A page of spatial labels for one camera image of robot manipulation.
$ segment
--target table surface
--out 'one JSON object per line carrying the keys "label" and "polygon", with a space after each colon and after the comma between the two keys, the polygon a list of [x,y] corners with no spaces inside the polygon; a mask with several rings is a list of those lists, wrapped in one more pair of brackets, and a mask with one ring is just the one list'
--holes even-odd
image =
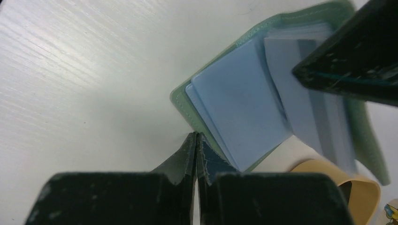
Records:
{"label": "table surface", "polygon": [[[4,0],[0,224],[23,224],[57,172],[156,167],[192,131],[170,92],[253,25],[320,2]],[[398,111],[369,109],[392,152]]]}

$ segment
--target stitching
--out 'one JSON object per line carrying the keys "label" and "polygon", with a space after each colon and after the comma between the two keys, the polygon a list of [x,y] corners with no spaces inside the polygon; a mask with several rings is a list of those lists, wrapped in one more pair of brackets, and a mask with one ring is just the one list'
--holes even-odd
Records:
{"label": "stitching", "polygon": [[[309,16],[309,15],[313,15],[313,14],[317,14],[323,11],[341,11],[340,8],[325,8],[325,9],[321,9],[319,11],[315,11],[315,12],[311,12],[311,13],[307,13],[307,14],[303,14],[303,15],[298,15],[298,16],[281,16],[284,19],[294,19],[294,18],[299,18],[299,17],[304,17],[304,16]],[[273,24],[276,21],[279,20],[274,20],[274,21],[270,21],[266,24],[263,24],[262,26],[258,27],[257,29],[255,29],[253,32],[257,32],[258,30],[262,29],[263,27]],[[193,121],[192,117],[187,113],[187,111],[184,109],[183,105],[178,101],[178,97],[182,94],[183,91],[180,91],[180,93],[178,93],[178,95],[176,96],[176,102],[177,104],[180,106],[180,108],[182,109],[182,111],[184,112],[184,114],[188,117],[189,121],[191,122],[191,124],[193,125],[193,128],[195,129],[195,131],[197,131],[199,129],[198,125],[195,123],[195,121]]]}

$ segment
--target black object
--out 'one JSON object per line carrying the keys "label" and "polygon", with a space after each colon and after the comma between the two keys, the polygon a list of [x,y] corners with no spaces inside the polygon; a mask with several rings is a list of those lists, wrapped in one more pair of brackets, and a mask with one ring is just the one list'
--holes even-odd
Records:
{"label": "black object", "polygon": [[398,1],[370,0],[294,69],[307,88],[398,105]]}
{"label": "black object", "polygon": [[196,175],[203,225],[353,225],[326,175],[239,173],[197,133],[152,172],[53,176],[26,224],[189,225]]}

